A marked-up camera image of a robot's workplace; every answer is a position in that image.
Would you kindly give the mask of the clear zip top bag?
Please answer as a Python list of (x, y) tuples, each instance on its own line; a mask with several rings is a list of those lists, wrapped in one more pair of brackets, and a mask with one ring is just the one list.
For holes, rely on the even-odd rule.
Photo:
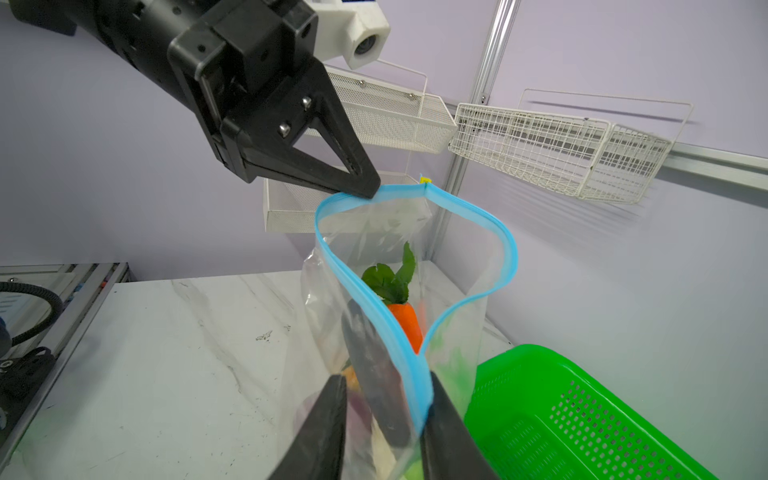
[[(369, 200), (332, 195), (318, 205), (313, 233), (280, 390), (280, 461), (329, 377), (342, 375), (347, 419), (340, 479), (419, 477), (420, 440), (434, 395), (430, 373), (463, 420), (489, 296), (517, 271), (515, 239), (492, 214), (430, 183), (385, 185)], [(362, 280), (378, 263), (397, 271), (406, 242), (417, 262), (409, 303), (423, 333), (419, 353)], [(401, 376), (412, 425), (407, 447), (389, 445), (362, 394), (341, 326), (349, 300), (371, 321)]]

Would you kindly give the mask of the dark toy eggplant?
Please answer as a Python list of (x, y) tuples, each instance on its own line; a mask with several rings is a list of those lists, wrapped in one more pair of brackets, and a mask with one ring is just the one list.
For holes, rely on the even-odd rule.
[(341, 316), (342, 333), (362, 394), (390, 446), (412, 440), (410, 413), (401, 376), (371, 321), (355, 300)]

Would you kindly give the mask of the orange toy carrot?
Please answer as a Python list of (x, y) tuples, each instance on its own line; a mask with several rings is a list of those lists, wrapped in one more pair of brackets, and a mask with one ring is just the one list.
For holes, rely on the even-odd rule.
[(423, 343), (423, 333), (416, 311), (409, 303), (409, 287), (416, 265), (410, 243), (406, 242), (403, 246), (402, 264), (397, 271), (393, 271), (386, 264), (378, 263), (363, 272), (362, 280), (380, 297), (400, 325), (413, 351), (419, 353)]

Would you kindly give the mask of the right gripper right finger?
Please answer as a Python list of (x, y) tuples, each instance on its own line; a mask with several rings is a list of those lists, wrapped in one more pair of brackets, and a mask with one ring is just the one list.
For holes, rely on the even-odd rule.
[(439, 378), (430, 375), (434, 395), (420, 440), (424, 478), (497, 479)]

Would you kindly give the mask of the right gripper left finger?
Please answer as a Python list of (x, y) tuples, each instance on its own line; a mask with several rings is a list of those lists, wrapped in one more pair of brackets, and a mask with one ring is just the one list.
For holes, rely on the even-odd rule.
[(346, 419), (347, 381), (332, 375), (269, 479), (340, 479)]

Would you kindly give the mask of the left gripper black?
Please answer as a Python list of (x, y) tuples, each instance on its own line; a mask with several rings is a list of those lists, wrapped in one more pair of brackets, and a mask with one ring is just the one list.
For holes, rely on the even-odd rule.
[(84, 29), (191, 110), (216, 159), (257, 178), (371, 199), (379, 173), (322, 62), (303, 1), (13, 1), (14, 17)]

